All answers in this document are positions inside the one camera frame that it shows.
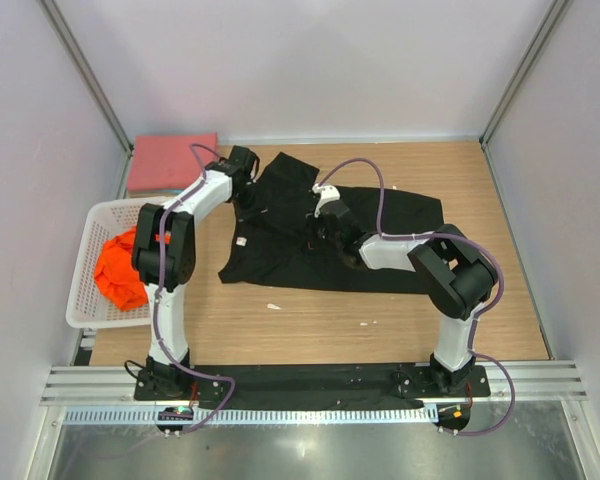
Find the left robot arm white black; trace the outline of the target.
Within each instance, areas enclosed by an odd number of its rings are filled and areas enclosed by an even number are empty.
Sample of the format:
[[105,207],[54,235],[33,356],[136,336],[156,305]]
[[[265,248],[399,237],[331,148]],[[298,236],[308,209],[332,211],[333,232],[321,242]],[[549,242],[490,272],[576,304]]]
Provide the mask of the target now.
[[151,344],[136,374],[136,400],[180,400],[200,376],[192,373],[184,327],[186,285],[196,266],[195,230],[216,207],[255,205],[260,165],[250,149],[235,146],[201,167],[190,186],[162,204],[146,203],[138,214],[131,263],[149,300]]

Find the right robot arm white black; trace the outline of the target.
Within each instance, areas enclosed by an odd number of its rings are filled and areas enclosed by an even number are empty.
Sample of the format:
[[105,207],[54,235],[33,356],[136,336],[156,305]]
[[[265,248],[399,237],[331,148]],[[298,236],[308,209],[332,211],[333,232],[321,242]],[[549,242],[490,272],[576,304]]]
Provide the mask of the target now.
[[495,258],[452,224],[408,235],[366,231],[337,198],[318,196],[307,220],[313,236],[351,268],[416,274],[440,313],[438,341],[429,360],[432,387],[444,396],[461,390],[477,358],[473,351],[477,321],[501,296],[492,298],[492,290],[503,289]]

